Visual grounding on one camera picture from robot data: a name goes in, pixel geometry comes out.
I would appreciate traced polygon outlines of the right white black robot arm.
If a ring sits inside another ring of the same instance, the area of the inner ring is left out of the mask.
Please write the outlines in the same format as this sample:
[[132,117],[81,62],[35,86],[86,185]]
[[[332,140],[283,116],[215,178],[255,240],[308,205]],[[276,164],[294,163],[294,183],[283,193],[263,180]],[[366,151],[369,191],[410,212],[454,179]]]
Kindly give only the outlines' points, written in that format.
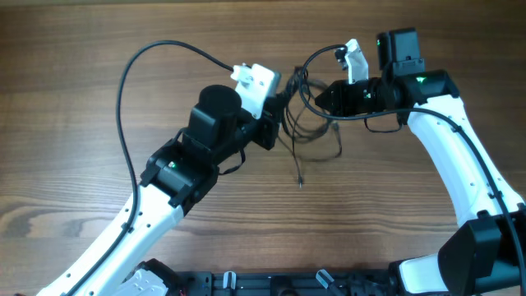
[[392,292],[475,295],[525,286],[525,202],[504,180],[469,123],[459,89],[429,71],[413,28],[376,38],[381,75],[369,77],[358,42],[334,46],[348,72],[316,97],[333,120],[394,114],[430,155],[450,195],[458,230],[438,252],[390,266]]

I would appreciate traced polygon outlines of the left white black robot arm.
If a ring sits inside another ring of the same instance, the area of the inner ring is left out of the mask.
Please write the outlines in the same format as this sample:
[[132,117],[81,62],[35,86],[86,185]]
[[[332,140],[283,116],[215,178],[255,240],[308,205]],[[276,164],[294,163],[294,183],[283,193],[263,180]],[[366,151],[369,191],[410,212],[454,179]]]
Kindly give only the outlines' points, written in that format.
[[222,85],[204,88],[187,127],[146,163],[115,219],[42,295],[114,295],[144,255],[217,183],[220,164],[247,144],[273,147],[288,99]]

